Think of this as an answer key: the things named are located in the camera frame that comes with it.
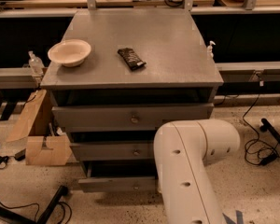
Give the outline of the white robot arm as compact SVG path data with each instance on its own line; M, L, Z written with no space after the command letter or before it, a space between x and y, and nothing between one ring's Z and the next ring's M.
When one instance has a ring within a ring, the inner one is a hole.
M240 135L220 119L172 121L153 148L168 224L226 224L205 165L236 152Z

